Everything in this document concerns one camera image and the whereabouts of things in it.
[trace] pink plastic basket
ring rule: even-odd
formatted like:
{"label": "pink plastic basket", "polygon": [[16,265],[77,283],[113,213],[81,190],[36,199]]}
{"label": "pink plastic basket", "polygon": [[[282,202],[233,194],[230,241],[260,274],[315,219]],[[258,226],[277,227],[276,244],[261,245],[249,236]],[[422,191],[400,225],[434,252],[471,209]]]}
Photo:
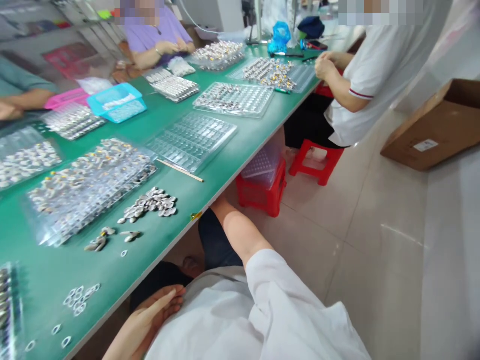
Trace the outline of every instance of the pink plastic basket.
{"label": "pink plastic basket", "polygon": [[79,87],[78,89],[70,90],[51,97],[45,104],[45,109],[55,110],[70,103],[88,106],[89,104],[87,103],[87,98],[89,96],[90,95],[88,95],[81,87]]}

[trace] green shirt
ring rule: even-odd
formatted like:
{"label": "green shirt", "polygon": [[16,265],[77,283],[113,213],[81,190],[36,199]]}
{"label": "green shirt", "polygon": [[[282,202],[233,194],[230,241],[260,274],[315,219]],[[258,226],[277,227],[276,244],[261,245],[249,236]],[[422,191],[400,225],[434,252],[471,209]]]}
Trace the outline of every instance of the green shirt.
{"label": "green shirt", "polygon": [[[57,93],[55,84],[18,67],[0,56],[0,100],[4,97],[24,94],[33,89],[46,89]],[[36,119],[44,113],[42,110],[26,111],[23,120]],[[11,121],[0,121],[0,129]]]}

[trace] white cloth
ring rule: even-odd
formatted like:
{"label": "white cloth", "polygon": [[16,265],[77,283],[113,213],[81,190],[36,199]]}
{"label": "white cloth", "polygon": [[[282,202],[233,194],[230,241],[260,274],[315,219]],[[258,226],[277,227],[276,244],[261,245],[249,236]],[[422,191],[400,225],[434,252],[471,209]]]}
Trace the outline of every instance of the white cloth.
{"label": "white cloth", "polygon": [[371,102],[353,113],[334,100],[325,118],[341,147],[362,140],[420,72],[444,28],[453,0],[423,0],[423,25],[371,26],[358,53],[345,69],[350,94]]}
{"label": "white cloth", "polygon": [[325,307],[275,251],[194,280],[146,360],[370,359],[338,302]]}

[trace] person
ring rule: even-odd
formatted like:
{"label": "person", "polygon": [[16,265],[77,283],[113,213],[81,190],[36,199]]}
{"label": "person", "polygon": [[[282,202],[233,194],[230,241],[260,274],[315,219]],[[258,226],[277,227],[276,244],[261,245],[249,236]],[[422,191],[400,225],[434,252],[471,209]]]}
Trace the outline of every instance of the person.
{"label": "person", "polygon": [[356,55],[322,53],[316,60],[316,76],[329,86],[334,99],[312,94],[285,123],[285,145],[300,149],[308,139],[341,149],[365,138],[427,62],[452,1],[423,0],[423,14],[416,16],[423,15],[422,25],[368,27]]}
{"label": "person", "polygon": [[0,129],[41,116],[57,87],[0,56]]}
{"label": "person", "polygon": [[161,262],[103,360],[370,359],[345,306],[325,307],[223,196],[198,229],[207,271]]}
{"label": "person", "polygon": [[140,70],[168,64],[175,56],[193,53],[195,45],[175,14],[155,0],[134,0],[126,9],[124,29],[128,46]]}

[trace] purple shirt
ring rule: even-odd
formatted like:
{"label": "purple shirt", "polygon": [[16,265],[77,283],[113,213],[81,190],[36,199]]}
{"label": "purple shirt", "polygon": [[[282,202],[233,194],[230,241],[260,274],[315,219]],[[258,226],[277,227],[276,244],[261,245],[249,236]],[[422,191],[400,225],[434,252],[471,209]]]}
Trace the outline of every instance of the purple shirt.
{"label": "purple shirt", "polygon": [[[125,19],[124,29],[128,39],[128,46],[133,52],[142,53],[153,49],[159,41],[167,41],[177,44],[177,38],[182,38],[185,43],[192,43],[193,40],[184,29],[175,14],[168,7],[162,7],[160,12],[160,25],[157,27],[141,24],[144,19],[138,17],[129,17]],[[161,57],[157,66],[168,64],[168,62],[178,55],[165,54]]]}

